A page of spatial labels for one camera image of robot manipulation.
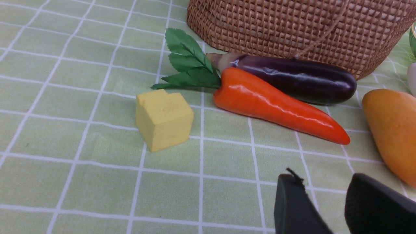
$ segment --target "orange carrot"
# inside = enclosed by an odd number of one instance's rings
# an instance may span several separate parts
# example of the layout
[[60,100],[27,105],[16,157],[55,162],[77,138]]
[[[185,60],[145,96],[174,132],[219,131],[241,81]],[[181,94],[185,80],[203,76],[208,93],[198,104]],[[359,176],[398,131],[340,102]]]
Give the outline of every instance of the orange carrot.
[[267,120],[338,144],[349,144],[345,130],[328,114],[292,98],[264,80],[229,67],[221,74],[221,87],[213,101],[224,110]]

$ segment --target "carrot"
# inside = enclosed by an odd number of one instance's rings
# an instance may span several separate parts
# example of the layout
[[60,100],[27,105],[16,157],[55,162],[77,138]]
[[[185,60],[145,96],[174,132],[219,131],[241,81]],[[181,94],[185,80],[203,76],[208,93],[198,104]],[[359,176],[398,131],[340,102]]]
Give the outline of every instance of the carrot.
[[263,119],[284,127],[338,143],[349,144],[345,130],[328,114],[292,98],[264,80],[229,67],[221,74],[214,104],[224,110]]
[[183,30],[168,28],[169,61],[179,72],[161,78],[151,89],[205,87],[216,89],[214,104],[224,110],[263,119],[338,144],[349,144],[345,130],[325,112],[297,100],[259,77],[235,67],[221,77],[198,43]]

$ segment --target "plastic vegetable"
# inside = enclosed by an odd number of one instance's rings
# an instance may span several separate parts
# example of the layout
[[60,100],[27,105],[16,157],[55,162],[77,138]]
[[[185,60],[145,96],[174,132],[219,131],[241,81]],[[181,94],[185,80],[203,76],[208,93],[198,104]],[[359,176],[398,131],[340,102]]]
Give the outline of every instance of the plastic vegetable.
[[171,64],[180,73],[162,78],[152,89],[208,87],[213,101],[227,111],[264,119],[338,144],[349,144],[345,130],[328,114],[292,98],[264,80],[237,68],[223,70],[221,78],[197,42],[181,30],[167,29]]
[[351,73],[320,62],[240,53],[209,53],[207,58],[220,72],[227,67],[239,68],[308,103],[333,105],[345,102],[357,89]]

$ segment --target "basket handle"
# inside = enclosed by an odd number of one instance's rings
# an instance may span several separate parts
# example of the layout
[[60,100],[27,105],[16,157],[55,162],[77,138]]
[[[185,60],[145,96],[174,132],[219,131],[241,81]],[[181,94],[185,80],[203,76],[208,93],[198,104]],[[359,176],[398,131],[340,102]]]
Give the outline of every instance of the basket handle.
[[301,55],[308,52],[310,49],[312,49],[313,47],[318,45],[323,39],[325,39],[332,32],[332,30],[335,28],[335,26],[338,25],[338,23],[340,21],[340,16],[343,15],[345,13],[345,11],[347,10],[348,4],[349,4],[349,0],[344,0],[344,3],[341,5],[340,13],[337,15],[337,18],[335,19],[334,23],[329,27],[329,29],[327,31],[325,31],[325,33],[322,34],[322,36],[320,38],[318,38],[318,40],[311,43],[304,50],[294,51],[291,55],[291,58],[299,58]]

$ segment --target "wicker basket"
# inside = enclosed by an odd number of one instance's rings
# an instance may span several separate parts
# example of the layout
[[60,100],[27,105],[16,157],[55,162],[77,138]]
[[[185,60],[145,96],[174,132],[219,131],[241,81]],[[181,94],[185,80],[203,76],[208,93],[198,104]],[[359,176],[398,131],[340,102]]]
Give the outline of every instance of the wicker basket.
[[325,62],[359,80],[416,21],[416,1],[190,0],[186,21],[216,49]]

